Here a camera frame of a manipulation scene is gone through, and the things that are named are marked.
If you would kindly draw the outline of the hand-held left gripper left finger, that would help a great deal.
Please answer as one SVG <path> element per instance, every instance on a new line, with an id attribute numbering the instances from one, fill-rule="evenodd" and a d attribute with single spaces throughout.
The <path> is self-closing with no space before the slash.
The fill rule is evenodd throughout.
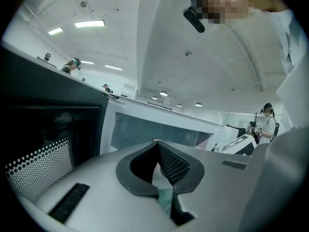
<path id="1" fill-rule="evenodd" d="M 176 228 L 156 198 L 133 195 L 116 176 L 125 156 L 152 143 L 143 143 L 94 157 L 55 182 L 35 205 L 49 214 L 77 183 L 89 186 L 65 225 L 79 232 L 169 232 Z"/>

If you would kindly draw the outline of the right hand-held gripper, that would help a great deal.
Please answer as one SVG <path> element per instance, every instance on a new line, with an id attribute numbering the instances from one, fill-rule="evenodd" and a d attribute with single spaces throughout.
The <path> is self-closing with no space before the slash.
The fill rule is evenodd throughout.
<path id="1" fill-rule="evenodd" d="M 224 145 L 220 152 L 224 154 L 238 154 L 251 156 L 257 144 L 252 135 L 244 134 L 234 141 Z"/>

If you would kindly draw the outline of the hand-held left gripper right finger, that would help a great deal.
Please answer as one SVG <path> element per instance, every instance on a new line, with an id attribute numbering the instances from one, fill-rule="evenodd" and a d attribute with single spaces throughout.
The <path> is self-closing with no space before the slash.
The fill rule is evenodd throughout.
<path id="1" fill-rule="evenodd" d="M 250 156 L 203 151 L 158 143 L 158 162 L 173 187 L 170 218 L 175 231 L 210 218 L 225 202 L 241 195 L 240 184 Z"/>

